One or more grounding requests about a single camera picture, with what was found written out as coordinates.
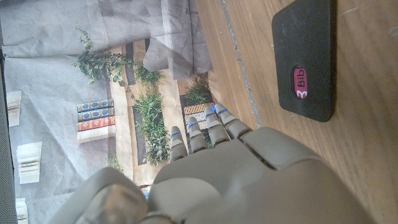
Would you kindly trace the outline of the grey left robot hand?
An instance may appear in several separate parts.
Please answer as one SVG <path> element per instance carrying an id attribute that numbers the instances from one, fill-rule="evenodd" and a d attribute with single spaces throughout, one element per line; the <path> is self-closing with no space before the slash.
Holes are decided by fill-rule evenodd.
<path id="1" fill-rule="evenodd" d="M 52 223 L 373 223 L 313 150 L 272 128 L 253 130 L 223 105 L 205 108 L 211 147 L 195 118 L 190 145 L 171 129 L 170 163 L 148 195 L 106 167 L 85 181 Z"/>

